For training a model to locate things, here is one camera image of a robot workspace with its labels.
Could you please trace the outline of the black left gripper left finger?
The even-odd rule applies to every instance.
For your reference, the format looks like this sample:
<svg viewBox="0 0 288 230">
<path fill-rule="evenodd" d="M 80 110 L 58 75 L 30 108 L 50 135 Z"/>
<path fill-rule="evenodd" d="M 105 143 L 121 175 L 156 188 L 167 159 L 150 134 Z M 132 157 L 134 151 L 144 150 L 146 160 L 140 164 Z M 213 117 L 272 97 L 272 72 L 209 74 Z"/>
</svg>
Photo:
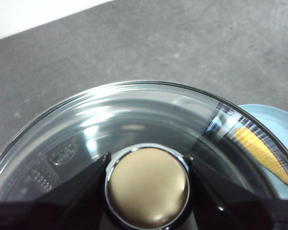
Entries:
<svg viewBox="0 0 288 230">
<path fill-rule="evenodd" d="M 0 230 L 123 230 L 106 200 L 110 153 L 77 173 L 45 159 L 0 180 Z"/>
</svg>

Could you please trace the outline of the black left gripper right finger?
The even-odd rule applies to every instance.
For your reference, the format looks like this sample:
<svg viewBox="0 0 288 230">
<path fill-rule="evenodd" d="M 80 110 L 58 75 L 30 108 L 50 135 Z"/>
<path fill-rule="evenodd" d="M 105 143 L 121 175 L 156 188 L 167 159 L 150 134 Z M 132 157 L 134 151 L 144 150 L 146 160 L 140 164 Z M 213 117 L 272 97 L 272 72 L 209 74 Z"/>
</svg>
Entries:
<svg viewBox="0 0 288 230">
<path fill-rule="evenodd" d="M 201 230 L 288 230 L 288 185 L 245 155 L 186 155 Z"/>
</svg>

